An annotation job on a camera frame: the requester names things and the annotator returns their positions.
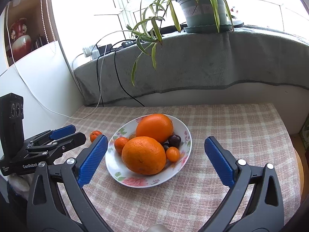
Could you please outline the green plant pot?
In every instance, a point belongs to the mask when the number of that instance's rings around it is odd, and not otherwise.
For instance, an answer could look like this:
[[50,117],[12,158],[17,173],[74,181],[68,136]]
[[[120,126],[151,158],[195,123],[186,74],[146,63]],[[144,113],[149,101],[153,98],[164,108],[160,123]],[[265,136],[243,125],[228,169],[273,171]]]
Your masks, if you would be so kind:
[[176,0],[181,6],[186,19],[186,33],[216,33],[232,30],[230,20],[227,19],[224,0],[218,1],[219,28],[216,26],[213,7],[210,0]]

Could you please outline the green fleece cover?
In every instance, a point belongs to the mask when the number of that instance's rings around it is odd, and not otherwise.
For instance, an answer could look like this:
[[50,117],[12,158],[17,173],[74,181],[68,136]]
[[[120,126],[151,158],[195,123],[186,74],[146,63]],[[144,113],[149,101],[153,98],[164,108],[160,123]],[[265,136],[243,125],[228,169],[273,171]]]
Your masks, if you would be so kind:
[[308,41],[262,28],[165,36],[157,66],[137,46],[74,70],[85,105],[175,90],[217,90],[246,82],[308,89]]

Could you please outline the white power strip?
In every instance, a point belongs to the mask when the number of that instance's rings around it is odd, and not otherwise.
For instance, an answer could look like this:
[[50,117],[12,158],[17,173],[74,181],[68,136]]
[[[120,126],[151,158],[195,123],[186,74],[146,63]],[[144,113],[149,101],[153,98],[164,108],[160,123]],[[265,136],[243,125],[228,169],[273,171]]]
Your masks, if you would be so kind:
[[97,45],[92,45],[89,47],[83,47],[83,54],[86,58],[91,57],[92,60],[97,59],[100,56]]

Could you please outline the black adapter on sill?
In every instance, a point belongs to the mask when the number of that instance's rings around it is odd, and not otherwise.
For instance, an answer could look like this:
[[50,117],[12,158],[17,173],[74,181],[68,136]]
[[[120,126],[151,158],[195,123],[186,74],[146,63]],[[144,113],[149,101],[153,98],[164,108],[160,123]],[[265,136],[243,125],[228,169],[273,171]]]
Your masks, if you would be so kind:
[[119,41],[115,44],[108,44],[106,46],[97,47],[97,49],[99,51],[99,54],[103,55],[104,53],[108,54],[108,53],[111,53],[111,52],[114,52],[114,51],[118,51],[118,50],[130,47],[134,44],[136,44],[136,42],[134,40],[125,39],[125,40]]

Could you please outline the floral white plate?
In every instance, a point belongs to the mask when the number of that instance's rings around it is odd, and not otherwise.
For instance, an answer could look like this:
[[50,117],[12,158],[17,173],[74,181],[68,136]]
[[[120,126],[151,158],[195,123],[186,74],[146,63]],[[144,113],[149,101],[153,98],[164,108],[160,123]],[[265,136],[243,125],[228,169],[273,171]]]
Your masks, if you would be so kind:
[[142,175],[130,171],[116,152],[114,141],[119,137],[129,138],[135,134],[136,127],[143,116],[135,118],[120,127],[108,142],[105,164],[110,175],[116,182],[130,188],[150,188],[162,184],[179,173],[189,159],[192,150],[192,136],[184,122],[176,117],[168,116],[173,123],[174,134],[181,137],[179,146],[180,158],[177,162],[167,161],[164,169],[155,175]]

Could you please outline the large orange back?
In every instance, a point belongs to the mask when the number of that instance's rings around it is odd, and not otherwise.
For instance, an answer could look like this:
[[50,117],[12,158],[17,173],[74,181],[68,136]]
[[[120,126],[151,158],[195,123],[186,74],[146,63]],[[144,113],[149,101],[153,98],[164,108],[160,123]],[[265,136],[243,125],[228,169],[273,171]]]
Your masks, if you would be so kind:
[[151,114],[144,117],[136,127],[136,136],[147,136],[164,143],[173,134],[172,120],[164,114]]

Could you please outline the mandarin with stem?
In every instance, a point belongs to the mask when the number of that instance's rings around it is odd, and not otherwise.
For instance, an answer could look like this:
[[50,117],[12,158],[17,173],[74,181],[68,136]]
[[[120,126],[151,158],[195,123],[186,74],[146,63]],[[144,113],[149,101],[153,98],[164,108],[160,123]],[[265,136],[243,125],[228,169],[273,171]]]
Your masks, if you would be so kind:
[[93,143],[94,140],[95,140],[99,135],[101,135],[101,134],[102,134],[102,133],[101,133],[99,130],[92,131],[92,132],[90,133],[90,141],[91,141],[91,143]]

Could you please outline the orange kumquat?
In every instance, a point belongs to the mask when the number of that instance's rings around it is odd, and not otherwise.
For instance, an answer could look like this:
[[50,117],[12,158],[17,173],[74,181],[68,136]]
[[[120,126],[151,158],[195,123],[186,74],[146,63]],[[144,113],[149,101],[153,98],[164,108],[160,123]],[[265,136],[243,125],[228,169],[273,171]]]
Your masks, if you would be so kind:
[[180,158],[180,152],[176,147],[170,147],[166,150],[166,158],[171,162],[177,162]]

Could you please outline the large orange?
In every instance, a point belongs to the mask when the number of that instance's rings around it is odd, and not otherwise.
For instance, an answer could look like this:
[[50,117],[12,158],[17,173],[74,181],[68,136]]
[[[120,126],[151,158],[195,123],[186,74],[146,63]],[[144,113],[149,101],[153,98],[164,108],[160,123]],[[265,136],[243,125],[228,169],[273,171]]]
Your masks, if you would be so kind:
[[172,120],[164,114],[151,114],[144,117],[136,127],[136,136],[147,136],[164,143],[173,134]]
[[129,140],[121,152],[121,159],[130,171],[142,175],[155,175],[166,165],[163,146],[147,136]]

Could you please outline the brown longan fruit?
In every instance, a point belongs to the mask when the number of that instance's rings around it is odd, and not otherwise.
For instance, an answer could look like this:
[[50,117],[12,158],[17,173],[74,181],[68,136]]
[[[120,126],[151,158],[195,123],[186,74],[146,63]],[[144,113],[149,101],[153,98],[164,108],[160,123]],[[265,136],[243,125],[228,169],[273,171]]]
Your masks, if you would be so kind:
[[131,135],[129,136],[129,140],[131,140],[131,139],[133,139],[133,138],[135,138],[135,137],[136,137],[135,134],[131,134]]

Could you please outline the red ceramic vase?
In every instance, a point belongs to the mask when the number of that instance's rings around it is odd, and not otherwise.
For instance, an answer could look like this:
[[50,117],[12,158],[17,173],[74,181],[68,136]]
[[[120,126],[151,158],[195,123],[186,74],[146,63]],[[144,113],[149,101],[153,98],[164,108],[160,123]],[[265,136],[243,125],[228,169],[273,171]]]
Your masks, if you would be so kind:
[[15,61],[20,60],[31,52],[31,38],[27,34],[26,21],[26,18],[20,18],[9,29],[10,40],[13,41],[12,52]]

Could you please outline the large orange front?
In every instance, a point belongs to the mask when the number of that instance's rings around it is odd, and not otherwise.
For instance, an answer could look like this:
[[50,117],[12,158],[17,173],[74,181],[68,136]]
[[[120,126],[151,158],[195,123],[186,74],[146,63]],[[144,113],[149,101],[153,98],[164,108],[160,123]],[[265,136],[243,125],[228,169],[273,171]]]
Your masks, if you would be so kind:
[[163,146],[147,136],[129,140],[121,152],[121,159],[130,171],[142,175],[155,175],[166,165]]

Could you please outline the spider plant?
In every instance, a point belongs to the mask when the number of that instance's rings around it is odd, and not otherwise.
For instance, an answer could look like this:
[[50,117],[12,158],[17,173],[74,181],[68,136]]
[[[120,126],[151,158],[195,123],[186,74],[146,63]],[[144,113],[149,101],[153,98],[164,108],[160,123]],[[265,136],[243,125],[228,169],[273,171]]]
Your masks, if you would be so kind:
[[[218,1],[210,0],[215,16],[217,28],[219,28]],[[227,19],[230,20],[232,30],[234,30],[233,17],[227,0],[224,0],[226,6]],[[176,32],[185,31],[187,26],[186,19],[176,0],[154,0],[147,6],[140,5],[139,21],[133,25],[127,25],[126,30],[135,37],[136,45],[141,55],[148,55],[152,59],[152,66],[157,66],[156,50],[163,44],[162,27],[173,26]]]

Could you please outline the small mandarin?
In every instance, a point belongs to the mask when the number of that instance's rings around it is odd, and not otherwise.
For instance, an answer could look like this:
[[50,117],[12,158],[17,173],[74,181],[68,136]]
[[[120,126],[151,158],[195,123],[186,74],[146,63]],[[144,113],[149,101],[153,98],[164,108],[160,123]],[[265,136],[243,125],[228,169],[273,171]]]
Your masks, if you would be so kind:
[[115,150],[119,155],[121,155],[122,150],[128,141],[129,139],[126,137],[119,137],[114,141]]

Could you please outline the dark plum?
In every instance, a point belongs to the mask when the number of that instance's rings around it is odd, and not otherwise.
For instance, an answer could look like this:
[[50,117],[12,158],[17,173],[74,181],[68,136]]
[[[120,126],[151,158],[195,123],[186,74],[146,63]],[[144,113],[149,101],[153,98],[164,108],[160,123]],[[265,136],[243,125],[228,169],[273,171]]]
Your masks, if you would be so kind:
[[165,151],[170,148],[169,143],[164,143],[162,146],[163,146]]
[[176,147],[179,148],[180,144],[181,144],[181,137],[178,135],[171,135],[168,138],[168,143],[170,147]]

